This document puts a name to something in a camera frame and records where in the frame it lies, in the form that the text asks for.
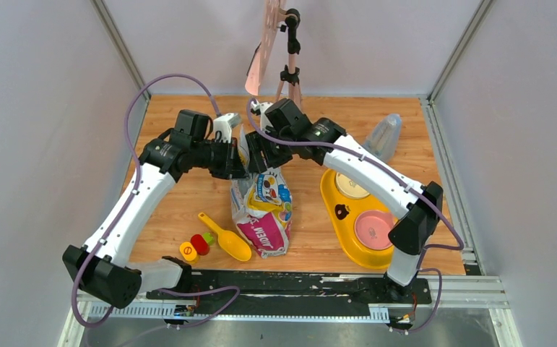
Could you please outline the pet food bag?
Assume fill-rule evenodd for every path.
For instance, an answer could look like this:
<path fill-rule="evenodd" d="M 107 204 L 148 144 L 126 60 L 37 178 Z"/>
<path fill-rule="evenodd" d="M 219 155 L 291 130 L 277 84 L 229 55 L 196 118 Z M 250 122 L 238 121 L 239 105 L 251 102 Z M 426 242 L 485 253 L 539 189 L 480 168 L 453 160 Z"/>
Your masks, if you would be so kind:
<path fill-rule="evenodd" d="M 293 199 L 280 168 L 248 173 L 244 179 L 232 180 L 230 203 L 237 232 L 260 257 L 287 253 Z"/>

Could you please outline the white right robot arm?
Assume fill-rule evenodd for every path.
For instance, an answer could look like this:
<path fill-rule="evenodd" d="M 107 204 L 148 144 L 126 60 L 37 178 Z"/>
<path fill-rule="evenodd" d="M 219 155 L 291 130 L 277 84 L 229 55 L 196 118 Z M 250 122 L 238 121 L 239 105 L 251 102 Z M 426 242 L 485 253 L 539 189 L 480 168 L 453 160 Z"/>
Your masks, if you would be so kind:
<path fill-rule="evenodd" d="M 442 187 L 433 181 L 422 184 L 402 175 L 365 150 L 338 123 L 327 117 L 310 120 L 289 98 L 269 106 L 250 98 L 246 111 L 248 117 L 258 113 L 269 122 L 268 130 L 258 125 L 254 129 L 271 150 L 286 156 L 298 155 L 348 177 L 397 218 L 389 232 L 394 251 L 384 291 L 397 302 L 410 296 L 428 240 L 445 219 Z"/>

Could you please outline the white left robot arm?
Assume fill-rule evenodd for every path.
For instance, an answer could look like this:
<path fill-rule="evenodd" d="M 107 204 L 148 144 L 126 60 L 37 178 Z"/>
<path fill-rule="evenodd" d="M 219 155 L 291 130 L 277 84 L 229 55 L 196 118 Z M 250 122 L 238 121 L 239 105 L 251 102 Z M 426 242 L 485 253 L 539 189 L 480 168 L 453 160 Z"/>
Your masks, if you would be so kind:
<path fill-rule="evenodd" d="M 70 245 L 64 265 L 82 290 L 111 307 L 123 309 L 140 293 L 165 288 L 186 298 L 193 279 L 190 267 L 175 257 L 131 263 L 131 251 L 160 201 L 193 168 L 207 169 L 216 179 L 243 179 L 247 173 L 232 131 L 241 124 L 238 113 L 210 116 L 191 110 L 178 113 L 175 125 L 149 141 L 139 167 L 108 217 L 80 247 Z"/>

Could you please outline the yellow plastic scoop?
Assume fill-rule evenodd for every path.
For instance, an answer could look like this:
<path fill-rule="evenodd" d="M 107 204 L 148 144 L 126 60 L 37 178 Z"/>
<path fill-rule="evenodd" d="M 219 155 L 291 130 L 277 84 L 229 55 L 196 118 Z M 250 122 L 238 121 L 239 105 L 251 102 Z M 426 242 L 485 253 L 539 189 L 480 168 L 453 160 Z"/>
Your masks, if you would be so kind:
<path fill-rule="evenodd" d="M 222 228 L 206 213 L 199 213 L 198 219 L 216 234 L 218 245 L 232 258 L 240 262 L 248 262 L 252 258 L 250 246 L 238 234 Z"/>

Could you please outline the pink perforated board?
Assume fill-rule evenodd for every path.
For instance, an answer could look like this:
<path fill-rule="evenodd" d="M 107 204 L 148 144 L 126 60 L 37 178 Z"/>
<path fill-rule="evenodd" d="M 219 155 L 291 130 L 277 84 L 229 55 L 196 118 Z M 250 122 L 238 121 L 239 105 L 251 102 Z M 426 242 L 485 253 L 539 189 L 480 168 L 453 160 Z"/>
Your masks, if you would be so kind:
<path fill-rule="evenodd" d="M 284 6 L 285 1 L 271 0 L 264 3 L 260 42 L 246 73 L 245 90 L 250 95 L 259 96 L 277 31 L 285 18 Z"/>

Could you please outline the red yellow green toy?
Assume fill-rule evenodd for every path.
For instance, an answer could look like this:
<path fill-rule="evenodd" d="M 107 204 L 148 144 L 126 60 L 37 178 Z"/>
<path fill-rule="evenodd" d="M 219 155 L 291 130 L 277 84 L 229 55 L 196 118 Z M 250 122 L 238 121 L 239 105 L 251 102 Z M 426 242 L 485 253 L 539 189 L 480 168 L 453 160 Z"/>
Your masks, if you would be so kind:
<path fill-rule="evenodd" d="M 200 257 L 210 253 L 214 243 L 214 236 L 210 232 L 206 232 L 194 234 L 188 241 L 182 242 L 178 249 L 185 262 L 194 264 Z"/>

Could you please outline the cream bowl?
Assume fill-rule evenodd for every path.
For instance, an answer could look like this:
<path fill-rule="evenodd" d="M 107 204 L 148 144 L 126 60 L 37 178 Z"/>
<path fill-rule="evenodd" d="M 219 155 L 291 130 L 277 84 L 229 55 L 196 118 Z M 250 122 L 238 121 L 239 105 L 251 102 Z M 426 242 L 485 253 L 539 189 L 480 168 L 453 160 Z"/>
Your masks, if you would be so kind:
<path fill-rule="evenodd" d="M 349 199 L 361 200 L 370 195 L 364 188 L 342 173 L 336 173 L 334 182 L 338 192 Z"/>

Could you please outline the pink tripod stand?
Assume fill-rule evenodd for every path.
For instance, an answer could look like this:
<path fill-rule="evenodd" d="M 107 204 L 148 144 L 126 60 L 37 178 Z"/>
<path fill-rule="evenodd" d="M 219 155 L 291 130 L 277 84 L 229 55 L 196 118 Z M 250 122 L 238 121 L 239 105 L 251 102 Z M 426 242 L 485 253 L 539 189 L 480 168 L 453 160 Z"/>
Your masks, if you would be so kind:
<path fill-rule="evenodd" d="M 298 27 L 301 23 L 301 15 L 297 9 L 279 9 L 278 29 L 287 33 L 288 62 L 280 73 L 280 82 L 277 86 L 275 102 L 281 99 L 284 86 L 288 88 L 288 98 L 299 108 L 302 108 L 300 69 L 296 65 L 296 59 L 301 52 L 301 44 L 297 37 Z"/>

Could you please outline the yellow double bowl feeder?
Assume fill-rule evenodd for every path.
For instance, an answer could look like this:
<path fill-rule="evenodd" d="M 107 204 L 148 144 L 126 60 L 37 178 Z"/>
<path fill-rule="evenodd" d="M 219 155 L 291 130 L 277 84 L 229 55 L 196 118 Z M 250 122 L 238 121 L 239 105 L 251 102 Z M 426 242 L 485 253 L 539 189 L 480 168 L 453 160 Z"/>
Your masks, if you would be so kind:
<path fill-rule="evenodd" d="M 361 200 L 352 200 L 340 194 L 334 182 L 336 173 L 338 172 L 331 169 L 324 172 L 320 191 L 343 252 L 361 267 L 386 270 L 392 261 L 393 245 L 380 251 L 363 246 L 355 235 L 354 224 L 355 219 L 364 211 L 380 210 L 390 213 L 389 209 L 372 194 Z"/>

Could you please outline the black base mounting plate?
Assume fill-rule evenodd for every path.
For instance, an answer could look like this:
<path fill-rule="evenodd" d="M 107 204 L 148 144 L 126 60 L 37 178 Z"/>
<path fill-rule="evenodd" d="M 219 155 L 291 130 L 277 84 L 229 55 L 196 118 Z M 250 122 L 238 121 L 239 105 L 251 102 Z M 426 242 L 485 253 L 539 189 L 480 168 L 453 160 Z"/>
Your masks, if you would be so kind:
<path fill-rule="evenodd" d="M 372 304 L 430 304 L 426 279 L 403 293 L 383 275 L 343 277 L 337 273 L 198 270 L 186 274 L 173 291 L 200 293 L 196 312 L 248 316 L 364 317 Z"/>

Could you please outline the pink bowl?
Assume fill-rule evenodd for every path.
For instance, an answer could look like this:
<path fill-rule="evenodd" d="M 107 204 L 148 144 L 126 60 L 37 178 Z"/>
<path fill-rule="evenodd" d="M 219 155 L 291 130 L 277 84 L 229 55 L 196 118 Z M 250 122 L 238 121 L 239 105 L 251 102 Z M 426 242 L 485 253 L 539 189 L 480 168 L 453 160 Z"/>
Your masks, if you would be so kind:
<path fill-rule="evenodd" d="M 367 210 L 355 219 L 354 231 L 363 246 L 380 251 L 388 249 L 392 245 L 389 240 L 389 232 L 394 225 L 394 217 L 391 213 Z"/>

